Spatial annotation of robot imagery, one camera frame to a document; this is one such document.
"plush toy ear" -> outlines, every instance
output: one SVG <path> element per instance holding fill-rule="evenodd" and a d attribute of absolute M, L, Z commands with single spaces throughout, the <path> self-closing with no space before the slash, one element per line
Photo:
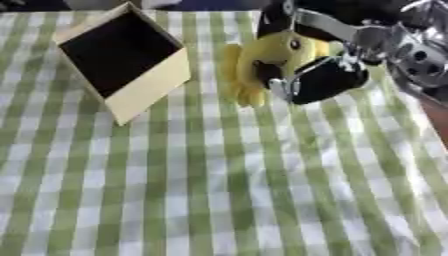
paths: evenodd
<path fill-rule="evenodd" d="M 222 50 L 222 56 L 220 61 L 220 70 L 222 77 L 227 82 L 233 82 L 237 80 L 236 66 L 241 54 L 241 46 L 238 44 L 228 44 Z"/>

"stuffed animal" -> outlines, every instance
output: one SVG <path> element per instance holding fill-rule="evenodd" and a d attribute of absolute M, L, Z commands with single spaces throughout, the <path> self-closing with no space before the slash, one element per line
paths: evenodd
<path fill-rule="evenodd" d="M 329 54 L 328 43 L 307 38 L 293 30 L 283 30 L 255 39 L 243 46 L 226 45 L 222 52 L 220 70 L 228 83 L 230 98 L 245 106 L 261 106 L 265 102 L 264 86 L 256 76 L 256 63 L 278 66 L 283 77 Z"/>

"open box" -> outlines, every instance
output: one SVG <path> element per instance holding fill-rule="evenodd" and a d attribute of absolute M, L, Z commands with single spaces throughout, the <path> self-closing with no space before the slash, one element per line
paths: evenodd
<path fill-rule="evenodd" d="M 185 47 L 132 3 L 58 32 L 53 40 L 119 125 L 191 76 Z"/>

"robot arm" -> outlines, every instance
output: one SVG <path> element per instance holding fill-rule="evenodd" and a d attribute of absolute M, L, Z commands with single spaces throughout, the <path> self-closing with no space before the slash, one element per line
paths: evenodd
<path fill-rule="evenodd" d="M 275 2 L 263 10 L 257 35 L 285 28 L 345 45 L 340 56 L 316 60 L 292 78 L 269 78 L 270 73 L 276 73 L 269 72 L 273 67 L 257 66 L 266 88 L 281 87 L 273 91 L 282 92 L 283 98 L 292 103 L 323 100 L 359 87 L 368 79 L 364 64 L 385 63 L 404 92 L 448 106 L 448 5 L 442 0 L 412 2 L 395 12 L 368 2 Z M 328 81 L 336 85 L 331 87 Z"/>

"green gingham tablecloth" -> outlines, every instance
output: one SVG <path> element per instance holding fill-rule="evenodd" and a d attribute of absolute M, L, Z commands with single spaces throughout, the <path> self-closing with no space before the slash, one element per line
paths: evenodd
<path fill-rule="evenodd" d="M 0 14 L 0 255 L 448 254 L 447 152 L 416 100 L 370 82 L 242 109 L 219 49 L 259 13 L 149 12 L 193 79 L 118 127 L 51 43 L 98 14 Z"/>

